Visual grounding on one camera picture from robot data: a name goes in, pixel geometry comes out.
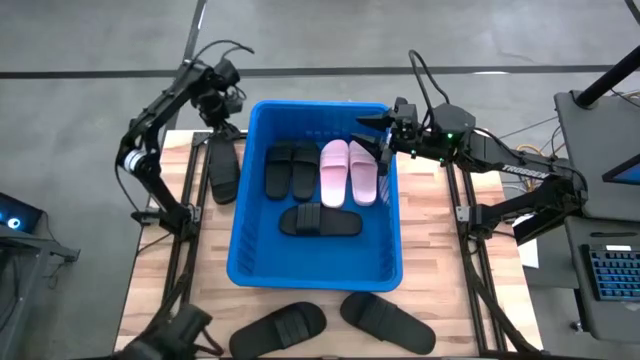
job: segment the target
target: keyboard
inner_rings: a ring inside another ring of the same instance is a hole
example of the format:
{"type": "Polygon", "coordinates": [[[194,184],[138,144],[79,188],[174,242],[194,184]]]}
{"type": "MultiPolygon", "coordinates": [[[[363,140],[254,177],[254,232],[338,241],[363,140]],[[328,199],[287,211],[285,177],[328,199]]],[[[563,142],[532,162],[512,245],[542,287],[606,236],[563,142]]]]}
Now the keyboard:
{"type": "Polygon", "coordinates": [[[582,245],[582,251],[597,300],[640,302],[640,247],[582,245]]]}

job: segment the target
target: white label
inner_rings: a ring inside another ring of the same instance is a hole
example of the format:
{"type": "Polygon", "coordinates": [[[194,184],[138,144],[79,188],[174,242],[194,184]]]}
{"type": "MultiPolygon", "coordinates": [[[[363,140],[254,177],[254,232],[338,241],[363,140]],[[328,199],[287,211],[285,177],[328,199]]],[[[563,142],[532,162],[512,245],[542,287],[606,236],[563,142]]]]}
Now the white label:
{"type": "Polygon", "coordinates": [[[631,246],[627,245],[607,245],[609,251],[631,251],[631,246]]]}

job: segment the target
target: gray floor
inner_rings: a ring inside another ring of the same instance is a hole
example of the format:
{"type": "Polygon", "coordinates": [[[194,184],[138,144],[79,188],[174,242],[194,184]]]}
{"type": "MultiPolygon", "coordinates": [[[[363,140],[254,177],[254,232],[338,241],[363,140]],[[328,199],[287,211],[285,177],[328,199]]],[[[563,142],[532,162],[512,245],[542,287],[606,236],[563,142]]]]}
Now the gray floor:
{"type": "MultiPolygon", "coordinates": [[[[184,53],[196,1],[0,3],[0,72],[173,69],[184,53]]],[[[614,0],[210,1],[197,47],[218,38],[253,46],[241,68],[407,66],[409,48],[434,66],[612,64],[637,45],[640,28],[614,0]]],[[[212,51],[203,59],[215,63],[212,51]]],[[[441,75],[452,102],[496,135],[555,115],[553,95],[581,89],[596,73],[441,75]]],[[[113,346],[140,229],[113,176],[128,119],[170,79],[0,80],[0,191],[51,214],[60,241],[82,248],[55,290],[43,281],[23,359],[107,354],[113,346]]],[[[411,76],[246,78],[245,111],[264,99],[375,101],[404,96],[424,110],[411,76]]],[[[640,88],[633,75],[619,90],[640,88]]],[[[430,91],[437,98],[435,91],[430,91]]],[[[505,139],[541,146],[551,121],[505,139]]],[[[185,108],[177,128],[203,128],[185,108]]],[[[562,143],[558,137],[556,145],[562,143]]],[[[138,204],[142,188],[124,176],[138,204]]],[[[567,290],[531,288],[543,343],[555,354],[640,357],[568,328],[577,318],[567,290]]]]}

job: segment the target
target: wooden tabletop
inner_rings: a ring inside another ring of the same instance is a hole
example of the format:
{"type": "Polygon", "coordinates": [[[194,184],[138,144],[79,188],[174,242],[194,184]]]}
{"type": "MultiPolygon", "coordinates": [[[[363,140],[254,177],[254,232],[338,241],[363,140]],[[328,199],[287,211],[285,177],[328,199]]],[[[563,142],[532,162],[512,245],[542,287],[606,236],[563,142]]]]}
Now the wooden tabletop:
{"type": "MultiPolygon", "coordinates": [[[[162,177],[178,199],[187,169],[192,133],[185,130],[169,131],[164,143],[162,177]]],[[[242,161],[244,144],[238,143],[236,149],[242,161]]],[[[446,173],[437,162],[412,160],[403,154],[397,156],[397,165],[404,277],[396,290],[379,295],[435,331],[437,343],[429,356],[475,355],[477,346],[446,173]]],[[[196,169],[192,202],[196,199],[201,159],[196,169]]],[[[498,173],[474,174],[473,183],[479,203],[494,204],[504,200],[498,173]]],[[[233,284],[227,276],[226,262],[234,209],[234,204],[216,205],[211,194],[207,194],[191,295],[193,304],[213,316],[208,330],[225,350],[231,334],[236,330],[284,305],[310,301],[323,309],[327,317],[326,330],[311,340],[265,356],[416,356],[391,343],[380,342],[344,322],[338,309],[348,292],[251,288],[233,284]]],[[[507,226],[501,226],[499,230],[511,231],[507,226]]],[[[165,233],[156,227],[146,228],[140,246],[165,233]]],[[[525,338],[541,348],[515,241],[496,235],[487,242],[487,247],[500,306],[525,338]]],[[[171,238],[168,238],[145,250],[137,258],[116,349],[121,349],[143,330],[157,311],[170,252],[171,238]]],[[[495,348],[488,311],[484,307],[482,310],[490,348],[495,348]]]]}

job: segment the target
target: blue light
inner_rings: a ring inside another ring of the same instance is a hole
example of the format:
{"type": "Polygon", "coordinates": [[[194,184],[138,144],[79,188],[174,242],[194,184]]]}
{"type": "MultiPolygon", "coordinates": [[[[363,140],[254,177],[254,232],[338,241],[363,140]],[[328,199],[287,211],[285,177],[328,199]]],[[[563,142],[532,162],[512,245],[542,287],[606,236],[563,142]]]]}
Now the blue light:
{"type": "Polygon", "coordinates": [[[9,221],[7,221],[7,225],[9,225],[9,227],[12,229],[17,229],[20,226],[20,219],[11,218],[9,219],[9,221]]]}

